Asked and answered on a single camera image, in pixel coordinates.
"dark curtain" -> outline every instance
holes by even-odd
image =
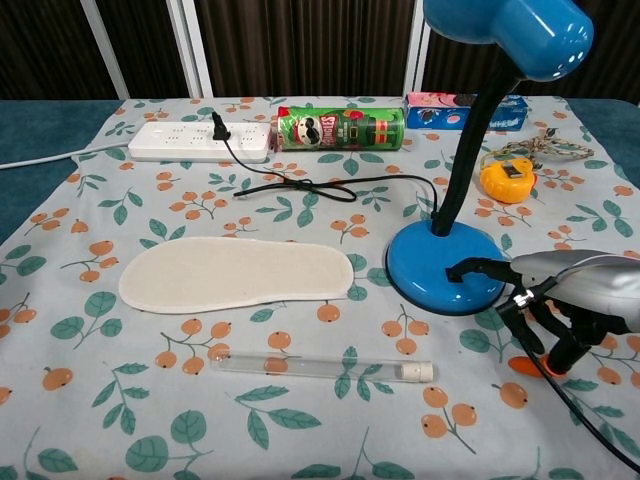
[[[97,0],[129,96],[188,97],[167,4]]]
[[[0,98],[117,98],[78,0],[0,1]]]
[[[414,0],[199,0],[213,91],[402,95]]]
[[[640,102],[640,2],[576,0],[595,27],[587,59],[556,82],[523,82],[521,95],[617,98]],[[464,45],[432,32],[422,90],[477,92],[496,67],[498,47]]]

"green chip can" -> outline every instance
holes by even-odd
[[[398,150],[403,138],[401,108],[278,109],[282,150]]]

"white power strip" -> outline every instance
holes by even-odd
[[[268,123],[227,123],[233,153],[243,162],[262,162],[269,151]],[[224,142],[213,140],[213,123],[147,122],[129,142],[137,161],[188,159],[194,162],[233,160]]]

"yellow tape measure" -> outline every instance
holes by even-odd
[[[494,162],[480,172],[480,184],[487,195],[503,203],[525,201],[535,183],[533,163],[525,157]]]

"white felt insole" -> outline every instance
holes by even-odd
[[[153,247],[120,277],[120,297],[156,313],[196,313],[282,300],[344,297],[353,269],[321,245],[193,237]]]

